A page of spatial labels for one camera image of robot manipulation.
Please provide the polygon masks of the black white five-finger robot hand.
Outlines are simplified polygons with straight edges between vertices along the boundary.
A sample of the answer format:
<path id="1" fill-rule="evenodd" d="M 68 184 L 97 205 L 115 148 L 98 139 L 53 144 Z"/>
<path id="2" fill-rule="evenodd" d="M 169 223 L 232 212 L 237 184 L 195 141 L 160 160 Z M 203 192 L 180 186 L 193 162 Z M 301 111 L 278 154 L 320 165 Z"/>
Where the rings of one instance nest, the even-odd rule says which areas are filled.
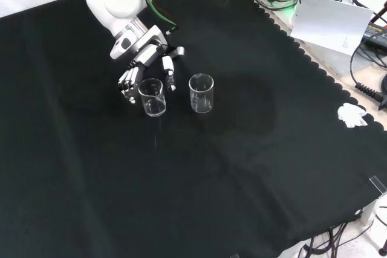
<path id="1" fill-rule="evenodd" d="M 129 56 L 127 70 L 117 83 L 119 91 L 128 102 L 136 103 L 144 71 L 159 58 L 167 89 L 176 90 L 174 59 L 184 56 L 184 53 L 184 47 L 169 46 L 161 30 L 155 25 L 142 34 L 137 34 L 132 29 L 127 30 L 116 40 L 110 52 L 114 60 L 124 55 Z"/>

